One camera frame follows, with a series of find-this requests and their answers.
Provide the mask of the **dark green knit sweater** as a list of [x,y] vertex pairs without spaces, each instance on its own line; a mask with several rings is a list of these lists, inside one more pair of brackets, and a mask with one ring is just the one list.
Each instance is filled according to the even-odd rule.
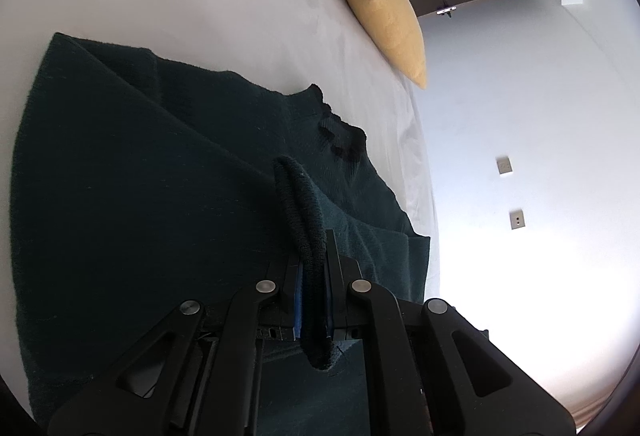
[[37,423],[186,300],[318,262],[424,295],[430,241],[322,91],[292,95],[144,48],[53,35],[11,176],[16,325]]

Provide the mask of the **yellow throw pillow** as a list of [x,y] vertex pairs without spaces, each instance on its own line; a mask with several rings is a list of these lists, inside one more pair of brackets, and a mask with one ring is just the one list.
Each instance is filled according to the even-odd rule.
[[422,30],[409,0],[347,0],[388,62],[416,86],[426,86]]

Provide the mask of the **white bed sheet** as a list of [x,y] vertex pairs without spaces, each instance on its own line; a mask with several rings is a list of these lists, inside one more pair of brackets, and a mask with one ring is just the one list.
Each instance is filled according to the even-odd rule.
[[30,410],[16,325],[11,176],[27,98],[58,33],[233,72],[283,95],[319,87],[332,111],[366,134],[378,176],[431,241],[433,201],[411,84],[346,0],[1,0],[1,370]]

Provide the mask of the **lower wall socket plate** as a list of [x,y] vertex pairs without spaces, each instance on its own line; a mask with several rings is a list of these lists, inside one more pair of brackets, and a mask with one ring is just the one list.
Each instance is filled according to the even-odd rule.
[[512,230],[517,230],[525,227],[524,212],[522,210],[510,211],[509,218]]

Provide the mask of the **upper wall switch plate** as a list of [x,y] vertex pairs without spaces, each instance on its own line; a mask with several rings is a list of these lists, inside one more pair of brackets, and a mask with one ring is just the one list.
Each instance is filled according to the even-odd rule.
[[501,177],[506,177],[513,173],[512,162],[508,156],[499,156],[496,159],[496,164],[498,168],[498,174]]

